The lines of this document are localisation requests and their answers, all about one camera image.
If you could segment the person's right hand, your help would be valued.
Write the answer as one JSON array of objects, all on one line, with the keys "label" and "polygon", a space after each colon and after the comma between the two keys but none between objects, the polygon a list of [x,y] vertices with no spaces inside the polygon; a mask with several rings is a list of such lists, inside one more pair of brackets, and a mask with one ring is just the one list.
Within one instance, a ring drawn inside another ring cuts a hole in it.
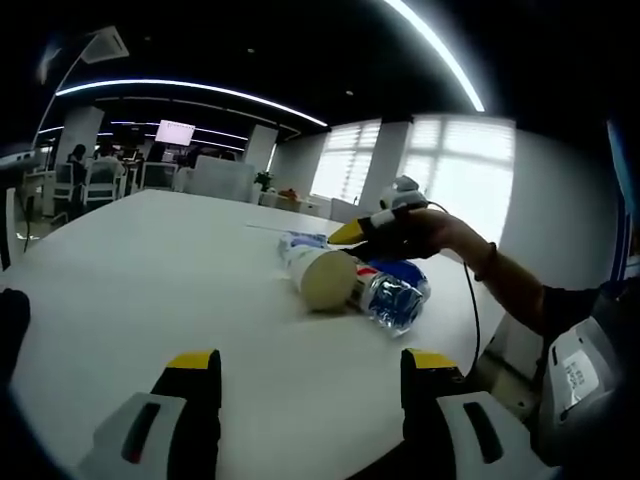
[{"label": "person's right hand", "polygon": [[405,241],[405,259],[428,259],[451,250],[480,276],[497,255],[496,245],[465,222],[429,208],[411,211],[407,219],[394,222],[391,233]]}]

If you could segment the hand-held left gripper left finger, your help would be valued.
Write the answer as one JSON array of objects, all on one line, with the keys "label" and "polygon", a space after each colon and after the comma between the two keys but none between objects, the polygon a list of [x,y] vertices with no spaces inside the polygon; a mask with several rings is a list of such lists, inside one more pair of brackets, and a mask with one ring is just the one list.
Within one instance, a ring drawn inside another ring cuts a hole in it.
[{"label": "hand-held left gripper left finger", "polygon": [[85,479],[214,479],[221,437],[220,352],[183,353],[152,390],[132,395],[95,430]]}]

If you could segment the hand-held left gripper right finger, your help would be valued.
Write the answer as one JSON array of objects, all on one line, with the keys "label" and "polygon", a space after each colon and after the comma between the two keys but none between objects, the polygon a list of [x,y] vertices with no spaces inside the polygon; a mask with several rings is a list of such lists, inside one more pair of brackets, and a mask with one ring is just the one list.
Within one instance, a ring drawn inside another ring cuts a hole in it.
[{"label": "hand-held left gripper right finger", "polygon": [[403,437],[413,472],[427,479],[549,479],[556,471],[526,427],[490,393],[474,391],[444,355],[401,353]]}]

